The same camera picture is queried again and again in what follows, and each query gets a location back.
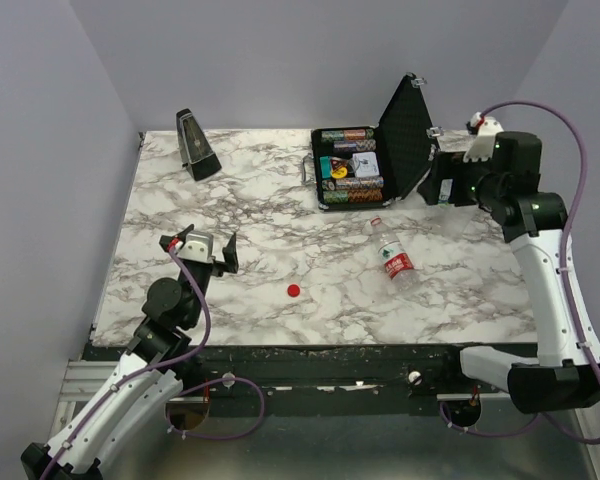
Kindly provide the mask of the red bottle cap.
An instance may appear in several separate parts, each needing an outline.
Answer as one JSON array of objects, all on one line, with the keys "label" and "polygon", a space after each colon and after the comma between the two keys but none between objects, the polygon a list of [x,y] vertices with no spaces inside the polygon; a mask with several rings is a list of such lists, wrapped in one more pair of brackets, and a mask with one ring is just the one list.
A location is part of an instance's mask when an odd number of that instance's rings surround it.
[{"label": "red bottle cap", "polygon": [[300,287],[296,284],[291,284],[287,288],[287,293],[292,298],[298,297],[300,295],[300,292],[301,292]]}]

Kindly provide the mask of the Pocari Sweat clear bottle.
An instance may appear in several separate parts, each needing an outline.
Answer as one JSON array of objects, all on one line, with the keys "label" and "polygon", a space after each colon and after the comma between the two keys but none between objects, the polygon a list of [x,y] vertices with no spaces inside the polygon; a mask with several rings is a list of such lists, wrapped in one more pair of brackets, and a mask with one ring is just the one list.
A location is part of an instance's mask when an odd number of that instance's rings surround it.
[{"label": "Pocari Sweat clear bottle", "polygon": [[450,202],[452,189],[453,189],[453,180],[452,179],[443,179],[441,181],[439,195],[438,195],[438,203],[439,204],[448,204]]}]

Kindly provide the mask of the black metronome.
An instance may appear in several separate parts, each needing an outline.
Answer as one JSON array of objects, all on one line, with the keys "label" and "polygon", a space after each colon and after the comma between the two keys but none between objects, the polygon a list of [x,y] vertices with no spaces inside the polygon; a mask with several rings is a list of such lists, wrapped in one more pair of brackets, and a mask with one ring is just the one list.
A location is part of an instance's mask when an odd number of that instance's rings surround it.
[{"label": "black metronome", "polygon": [[176,131],[183,167],[195,181],[203,181],[221,169],[221,163],[190,109],[176,113]]}]

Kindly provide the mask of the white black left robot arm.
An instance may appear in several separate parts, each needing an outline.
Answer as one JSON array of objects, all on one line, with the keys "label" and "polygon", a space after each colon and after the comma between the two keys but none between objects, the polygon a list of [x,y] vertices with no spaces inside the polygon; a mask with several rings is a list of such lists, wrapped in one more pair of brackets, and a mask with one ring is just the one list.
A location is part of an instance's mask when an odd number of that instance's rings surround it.
[{"label": "white black left robot arm", "polygon": [[46,443],[21,455],[30,479],[99,479],[113,457],[177,393],[194,393],[202,380],[198,348],[186,332],[210,317],[205,295],[212,277],[239,269],[235,236],[213,254],[213,237],[193,226],[159,244],[179,268],[149,287],[144,318],[112,373],[79,414]]}]

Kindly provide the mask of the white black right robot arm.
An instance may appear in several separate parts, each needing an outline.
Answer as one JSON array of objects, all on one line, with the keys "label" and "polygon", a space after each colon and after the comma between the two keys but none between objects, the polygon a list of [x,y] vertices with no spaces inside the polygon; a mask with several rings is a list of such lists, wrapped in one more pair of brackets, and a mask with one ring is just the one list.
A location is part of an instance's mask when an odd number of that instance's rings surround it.
[{"label": "white black right robot arm", "polygon": [[441,382],[454,392],[488,383],[527,414],[591,407],[600,401],[600,342],[579,290],[565,203],[538,189],[542,142],[503,131],[474,143],[485,152],[436,153],[418,192],[429,205],[475,205],[501,227],[528,290],[537,356],[467,346],[441,365]]}]

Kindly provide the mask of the black poker chip case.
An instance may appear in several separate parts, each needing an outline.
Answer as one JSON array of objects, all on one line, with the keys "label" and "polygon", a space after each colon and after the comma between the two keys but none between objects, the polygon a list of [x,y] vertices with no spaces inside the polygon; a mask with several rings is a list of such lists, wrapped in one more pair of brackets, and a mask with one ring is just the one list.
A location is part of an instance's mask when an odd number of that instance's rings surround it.
[{"label": "black poker chip case", "polygon": [[384,208],[415,189],[440,149],[426,80],[404,75],[374,126],[315,129],[310,134],[318,208],[323,212]]}]

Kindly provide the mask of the red label water bottle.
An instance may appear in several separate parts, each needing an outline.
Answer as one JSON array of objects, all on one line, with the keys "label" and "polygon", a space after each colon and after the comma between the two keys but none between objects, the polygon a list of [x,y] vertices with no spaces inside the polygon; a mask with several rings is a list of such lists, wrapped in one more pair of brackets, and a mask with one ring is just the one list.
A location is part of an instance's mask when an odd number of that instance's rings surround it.
[{"label": "red label water bottle", "polygon": [[379,216],[369,221],[370,238],[391,284],[401,292],[413,290],[418,274],[397,234]]}]

